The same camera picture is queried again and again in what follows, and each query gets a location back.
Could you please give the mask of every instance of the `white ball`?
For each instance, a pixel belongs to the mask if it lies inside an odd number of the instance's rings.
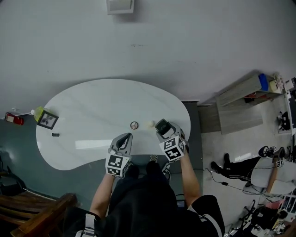
[[[149,127],[149,128],[154,127],[154,121],[147,122],[147,127]]]

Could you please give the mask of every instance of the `fiducial marker cube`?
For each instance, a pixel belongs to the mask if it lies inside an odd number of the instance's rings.
[[[106,173],[113,176],[123,177],[130,158],[124,156],[118,156],[114,154],[107,154],[106,157]]]
[[[169,162],[176,161],[184,156],[185,144],[179,136],[175,136],[159,144]]]

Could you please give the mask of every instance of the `oval tabletop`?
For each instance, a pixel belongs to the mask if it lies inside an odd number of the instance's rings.
[[[60,170],[105,159],[112,140],[126,132],[133,134],[131,155],[162,155],[150,121],[174,122],[186,139],[190,135],[190,117],[183,103],[169,92],[136,81],[84,82],[62,91],[45,108],[59,118],[52,130],[37,126],[37,145],[45,161]],[[139,124],[136,130],[130,128],[133,121]]]

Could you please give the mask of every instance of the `person's arm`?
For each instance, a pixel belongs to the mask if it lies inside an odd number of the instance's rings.
[[[201,197],[199,183],[192,168],[187,150],[184,149],[184,156],[180,159],[182,169],[183,192],[187,205],[191,205]]]
[[[114,179],[114,176],[105,174],[101,184],[96,191],[96,194],[92,199],[92,204],[89,211],[97,214],[100,218],[105,218],[106,216]]]

